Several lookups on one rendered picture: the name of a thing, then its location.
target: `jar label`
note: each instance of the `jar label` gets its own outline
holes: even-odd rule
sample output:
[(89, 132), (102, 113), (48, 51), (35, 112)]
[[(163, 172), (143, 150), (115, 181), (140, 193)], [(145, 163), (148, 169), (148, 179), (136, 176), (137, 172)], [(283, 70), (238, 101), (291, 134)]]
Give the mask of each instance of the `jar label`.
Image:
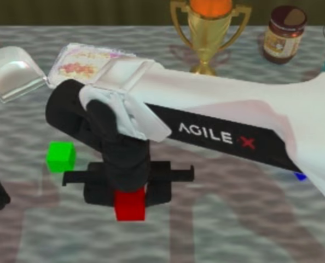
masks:
[(298, 51), (302, 36), (296, 38), (280, 37), (268, 29), (265, 35), (264, 49), (275, 58), (290, 58)]

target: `dark background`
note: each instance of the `dark background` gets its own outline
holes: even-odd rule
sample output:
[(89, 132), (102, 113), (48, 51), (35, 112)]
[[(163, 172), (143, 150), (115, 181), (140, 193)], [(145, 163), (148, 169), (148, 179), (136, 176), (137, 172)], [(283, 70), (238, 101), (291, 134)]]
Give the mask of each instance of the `dark background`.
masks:
[[(273, 8), (301, 7), (309, 25), (325, 24), (325, 0), (234, 0), (253, 7), (250, 25), (265, 25)], [(0, 25), (172, 25), (170, 0), (0, 0)], [(180, 15), (181, 24), (186, 24)]]

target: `green cube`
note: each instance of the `green cube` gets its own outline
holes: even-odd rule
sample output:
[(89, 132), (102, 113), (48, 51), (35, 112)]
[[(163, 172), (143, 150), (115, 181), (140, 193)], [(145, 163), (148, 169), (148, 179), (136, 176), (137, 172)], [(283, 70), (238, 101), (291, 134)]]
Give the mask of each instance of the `green cube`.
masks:
[(73, 170), (75, 160), (76, 151), (72, 142), (50, 142), (46, 156), (46, 164), (51, 173), (63, 173)]

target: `table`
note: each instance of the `table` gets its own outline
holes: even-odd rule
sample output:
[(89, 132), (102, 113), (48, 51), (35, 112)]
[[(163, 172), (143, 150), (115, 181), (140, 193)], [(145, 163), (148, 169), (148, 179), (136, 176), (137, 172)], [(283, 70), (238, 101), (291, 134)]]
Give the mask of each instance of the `table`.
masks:
[[(285, 66), (260, 56), (264, 30), (246, 28), (218, 54), (218, 74), (292, 83), (319, 73), (321, 27), (307, 29)], [(46, 73), (69, 42), (127, 50), (175, 70), (197, 61), (172, 27), (0, 27), (0, 42), (25, 48)], [(43, 88), (0, 103), (0, 178), (12, 197), (0, 211), (0, 263), (325, 263), (325, 198), (309, 180), (195, 146), (152, 144), (155, 160), (172, 160), (173, 168), (195, 165), (196, 181), (176, 183), (172, 202), (149, 208), (146, 222), (118, 223), (111, 208), (85, 204), (82, 185), (61, 187), (61, 175), (45, 167), (50, 141), (73, 141), (45, 122), (50, 93)], [(76, 170), (99, 159), (74, 144)]]

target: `trophy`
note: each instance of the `trophy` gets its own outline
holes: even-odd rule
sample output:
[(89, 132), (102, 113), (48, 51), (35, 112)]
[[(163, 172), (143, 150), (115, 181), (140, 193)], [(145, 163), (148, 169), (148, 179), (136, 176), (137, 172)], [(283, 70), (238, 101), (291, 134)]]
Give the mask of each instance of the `trophy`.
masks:
[[(183, 33), (177, 18), (177, 8), (188, 13), (188, 25), (191, 41)], [(191, 68), (192, 73), (215, 76), (215, 70), (209, 65), (215, 53), (231, 46), (242, 34), (249, 22), (252, 8), (236, 5), (233, 9), (232, 0), (171, 0), (170, 11), (173, 25), (182, 41), (193, 49), (200, 63)], [(232, 17), (241, 13), (244, 19), (236, 33), (223, 45)]]

